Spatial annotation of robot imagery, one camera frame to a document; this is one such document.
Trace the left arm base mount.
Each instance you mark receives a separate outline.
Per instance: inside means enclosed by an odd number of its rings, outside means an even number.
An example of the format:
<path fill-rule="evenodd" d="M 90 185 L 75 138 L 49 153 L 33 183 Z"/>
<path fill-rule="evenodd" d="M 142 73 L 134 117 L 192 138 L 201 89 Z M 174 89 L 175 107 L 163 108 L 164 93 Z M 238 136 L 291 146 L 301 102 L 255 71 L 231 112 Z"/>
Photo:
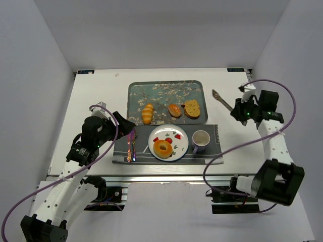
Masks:
<path fill-rule="evenodd" d="M 81 179 L 78 190 L 83 184 L 92 184 L 98 191 L 97 197 L 84 209 L 85 211 L 122 211 L 127 199 L 127 188 L 107 185 L 100 176 Z"/>

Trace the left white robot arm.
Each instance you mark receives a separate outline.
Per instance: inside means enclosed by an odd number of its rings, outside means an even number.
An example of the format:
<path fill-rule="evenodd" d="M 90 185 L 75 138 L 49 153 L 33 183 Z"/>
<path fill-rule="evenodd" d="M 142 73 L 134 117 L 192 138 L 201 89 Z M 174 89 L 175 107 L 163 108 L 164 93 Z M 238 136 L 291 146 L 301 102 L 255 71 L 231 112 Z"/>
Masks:
<path fill-rule="evenodd" d="M 106 182 L 100 176 L 87 176 L 90 165 L 107 141 L 120 139 L 133 131 L 135 124 L 117 111 L 114 118 L 96 111 L 87 117 L 66 156 L 58 183 L 31 216 L 24 216 L 21 228 L 26 241 L 66 241 L 68 229 L 90 202 L 106 198 Z"/>

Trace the golden ring doughnut bread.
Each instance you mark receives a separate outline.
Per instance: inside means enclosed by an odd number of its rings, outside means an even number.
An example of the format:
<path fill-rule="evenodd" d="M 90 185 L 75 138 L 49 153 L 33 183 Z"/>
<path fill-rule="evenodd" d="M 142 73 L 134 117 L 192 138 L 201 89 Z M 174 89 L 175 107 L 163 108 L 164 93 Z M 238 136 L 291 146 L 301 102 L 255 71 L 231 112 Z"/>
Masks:
<path fill-rule="evenodd" d="M 166 140 L 157 140 L 153 145 L 154 153 L 157 157 L 167 159 L 173 153 L 171 144 Z"/>

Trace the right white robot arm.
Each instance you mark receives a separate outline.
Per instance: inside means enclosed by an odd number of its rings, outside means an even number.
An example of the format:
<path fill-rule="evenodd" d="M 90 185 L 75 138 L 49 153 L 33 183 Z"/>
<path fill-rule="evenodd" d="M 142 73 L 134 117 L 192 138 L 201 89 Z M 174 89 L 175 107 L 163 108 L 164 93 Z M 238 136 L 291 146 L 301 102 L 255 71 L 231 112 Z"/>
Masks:
<path fill-rule="evenodd" d="M 230 184 L 235 190 L 255 198 L 284 206 L 292 204 L 304 179 L 305 171 L 295 165 L 281 134 L 284 119 L 276 112 L 279 95 L 277 92 L 263 90 L 258 101 L 254 101 L 255 88 L 242 87 L 241 98 L 235 101 L 231 111 L 237 121 L 245 124 L 249 119 L 256 123 L 263 138 L 264 164 L 255 176 L 238 175 Z"/>

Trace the steel serving tongs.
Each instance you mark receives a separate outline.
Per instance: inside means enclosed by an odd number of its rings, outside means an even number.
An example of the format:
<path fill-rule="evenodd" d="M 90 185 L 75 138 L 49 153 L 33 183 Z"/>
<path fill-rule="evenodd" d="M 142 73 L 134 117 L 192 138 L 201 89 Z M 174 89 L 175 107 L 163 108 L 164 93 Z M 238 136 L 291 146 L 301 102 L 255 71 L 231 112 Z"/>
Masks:
<path fill-rule="evenodd" d="M 212 89 L 212 96 L 214 97 L 215 100 L 219 101 L 225 108 L 227 108 L 230 112 L 232 111 L 233 107 L 230 106 L 220 95 L 219 93 Z M 245 108 L 243 107 L 244 106 L 244 103 L 241 103 L 241 114 L 242 114 L 242 121 L 239 121 L 243 126 L 246 126 L 247 125 L 247 120 L 248 118 L 246 117 L 246 114 L 245 114 Z"/>

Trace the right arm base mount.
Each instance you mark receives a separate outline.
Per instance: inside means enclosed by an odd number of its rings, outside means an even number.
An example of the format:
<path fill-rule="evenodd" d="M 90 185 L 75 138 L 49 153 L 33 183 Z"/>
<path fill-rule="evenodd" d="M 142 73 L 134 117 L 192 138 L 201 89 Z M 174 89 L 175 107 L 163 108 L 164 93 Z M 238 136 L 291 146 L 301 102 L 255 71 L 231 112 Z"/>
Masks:
<path fill-rule="evenodd" d="M 213 214 L 255 214 L 259 213 L 258 199 L 253 197 L 241 197 L 216 192 L 209 189 L 205 196 L 211 198 Z"/>

